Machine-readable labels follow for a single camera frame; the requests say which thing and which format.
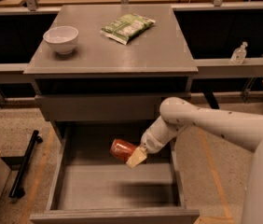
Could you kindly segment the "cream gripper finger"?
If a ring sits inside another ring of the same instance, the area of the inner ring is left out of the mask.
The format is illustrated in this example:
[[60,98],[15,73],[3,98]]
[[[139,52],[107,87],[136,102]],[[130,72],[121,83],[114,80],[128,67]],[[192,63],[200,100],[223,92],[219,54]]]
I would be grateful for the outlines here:
[[146,150],[143,147],[137,147],[131,156],[126,161],[126,164],[130,168],[134,168],[135,166],[139,165],[143,161],[145,161],[147,158]]

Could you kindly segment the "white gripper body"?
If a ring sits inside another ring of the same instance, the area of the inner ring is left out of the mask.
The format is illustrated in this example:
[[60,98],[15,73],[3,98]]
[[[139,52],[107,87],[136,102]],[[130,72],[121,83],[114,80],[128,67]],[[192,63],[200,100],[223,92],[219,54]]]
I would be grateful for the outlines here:
[[142,135],[140,145],[149,154],[161,151],[173,138],[175,126],[165,121],[155,121]]

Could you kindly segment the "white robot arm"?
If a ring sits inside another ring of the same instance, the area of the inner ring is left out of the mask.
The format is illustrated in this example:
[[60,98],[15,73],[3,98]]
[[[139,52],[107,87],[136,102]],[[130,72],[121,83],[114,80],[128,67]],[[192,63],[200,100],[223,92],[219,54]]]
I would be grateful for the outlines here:
[[254,153],[244,196],[241,224],[263,224],[263,115],[201,108],[177,97],[165,99],[159,117],[142,135],[126,161],[133,168],[165,147],[188,125],[222,137]]

